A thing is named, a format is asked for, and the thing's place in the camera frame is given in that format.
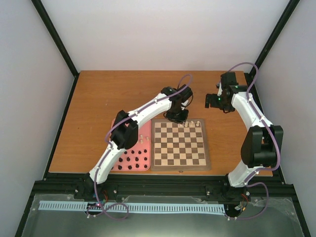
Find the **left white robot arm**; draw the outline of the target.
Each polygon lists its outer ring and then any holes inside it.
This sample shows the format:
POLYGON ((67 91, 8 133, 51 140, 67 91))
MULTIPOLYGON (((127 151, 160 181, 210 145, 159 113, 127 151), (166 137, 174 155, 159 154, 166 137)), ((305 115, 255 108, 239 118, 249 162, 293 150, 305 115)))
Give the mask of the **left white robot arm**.
POLYGON ((106 134, 108 145, 95 167, 89 172, 92 182, 86 185, 86 194, 93 199, 102 195, 101 184, 107 180, 121 154, 137 143, 139 129, 145 123, 159 114, 164 114, 165 118, 173 123, 184 123, 188 118, 189 111, 186 107, 192 95, 191 88, 186 84, 178 89, 165 87, 143 106, 129 112, 119 111, 112 128, 106 134))

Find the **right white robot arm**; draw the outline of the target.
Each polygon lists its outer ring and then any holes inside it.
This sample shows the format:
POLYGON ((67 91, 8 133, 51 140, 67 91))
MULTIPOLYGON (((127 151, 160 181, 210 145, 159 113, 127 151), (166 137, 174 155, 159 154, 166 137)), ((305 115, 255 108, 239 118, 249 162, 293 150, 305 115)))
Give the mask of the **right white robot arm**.
POLYGON ((248 86, 240 85, 234 72, 221 74, 216 87, 218 93, 207 94, 205 106, 224 113, 237 111, 247 129, 240 149, 241 161, 221 182, 222 197, 234 200, 245 194, 249 181, 261 170, 278 169, 283 129, 264 116, 248 86))

